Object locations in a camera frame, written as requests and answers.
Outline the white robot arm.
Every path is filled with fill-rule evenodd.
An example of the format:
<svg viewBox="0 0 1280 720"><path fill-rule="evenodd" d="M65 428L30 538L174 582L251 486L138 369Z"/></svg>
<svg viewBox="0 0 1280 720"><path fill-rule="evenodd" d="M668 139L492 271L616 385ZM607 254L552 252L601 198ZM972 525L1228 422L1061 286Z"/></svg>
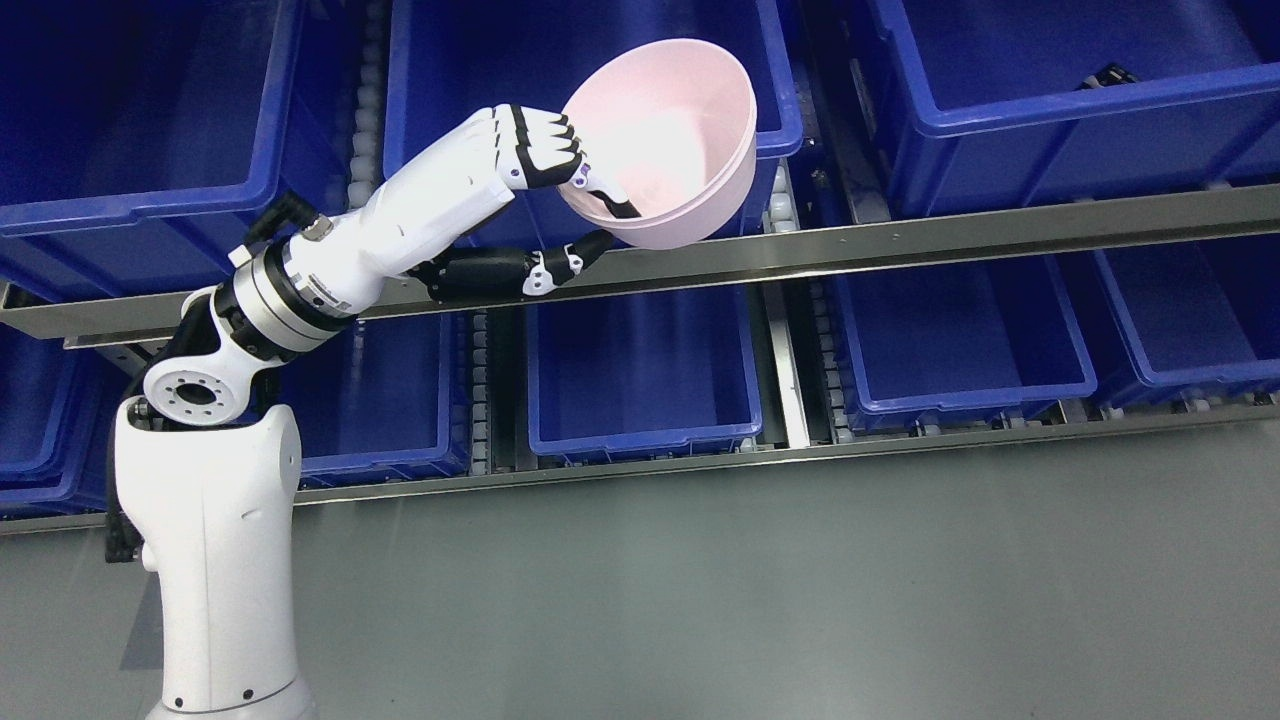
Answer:
<svg viewBox="0 0 1280 720"><path fill-rule="evenodd" d="M163 684L151 719L314 719L300 670L292 518L302 464L282 404L239 424L285 360L262 300L230 281L189 295L111 430L106 556L160 588Z"/></svg>

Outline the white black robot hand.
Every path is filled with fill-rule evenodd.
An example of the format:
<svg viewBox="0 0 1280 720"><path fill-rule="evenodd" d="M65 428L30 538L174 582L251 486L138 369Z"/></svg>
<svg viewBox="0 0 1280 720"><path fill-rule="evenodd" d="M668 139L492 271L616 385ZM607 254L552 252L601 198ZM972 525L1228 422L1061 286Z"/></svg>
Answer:
<svg viewBox="0 0 1280 720"><path fill-rule="evenodd" d="M416 277L439 299L541 297L568 284L611 245L595 231L554 250L457 249L518 192L566 186L599 199L614 219L639 210L614 174L582 147L568 117L500 104L404 164L320 240L291 240L287 277L323 310L355 315L385 279Z"/></svg>

